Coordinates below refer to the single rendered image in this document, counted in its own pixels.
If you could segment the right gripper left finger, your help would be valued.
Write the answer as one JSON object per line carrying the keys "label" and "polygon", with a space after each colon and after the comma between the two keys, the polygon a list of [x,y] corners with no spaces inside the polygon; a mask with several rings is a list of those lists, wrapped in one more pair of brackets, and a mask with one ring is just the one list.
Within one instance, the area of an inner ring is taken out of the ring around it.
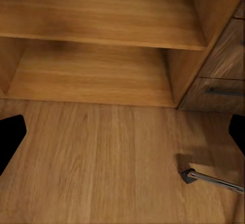
{"label": "right gripper left finger", "polygon": [[0,120],[0,176],[27,134],[22,115]]}

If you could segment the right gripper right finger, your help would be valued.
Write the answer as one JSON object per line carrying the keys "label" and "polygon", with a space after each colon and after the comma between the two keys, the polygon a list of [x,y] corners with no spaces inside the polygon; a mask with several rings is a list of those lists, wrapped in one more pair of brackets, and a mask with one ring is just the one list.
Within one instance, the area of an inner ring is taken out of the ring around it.
{"label": "right gripper right finger", "polygon": [[229,133],[245,155],[245,117],[233,115],[229,127]]}

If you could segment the swivel chair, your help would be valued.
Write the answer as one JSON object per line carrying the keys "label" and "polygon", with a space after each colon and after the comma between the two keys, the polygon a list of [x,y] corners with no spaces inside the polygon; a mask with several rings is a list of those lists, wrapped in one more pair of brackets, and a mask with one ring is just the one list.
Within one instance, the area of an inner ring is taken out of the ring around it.
{"label": "swivel chair", "polygon": [[196,180],[202,180],[204,182],[208,182],[210,184],[217,185],[219,187],[228,189],[230,191],[238,192],[242,195],[245,195],[245,187],[229,183],[227,181],[219,180],[218,178],[211,177],[202,173],[195,171],[193,168],[189,168],[181,172],[183,176],[183,180],[185,183],[190,184],[195,182]]}

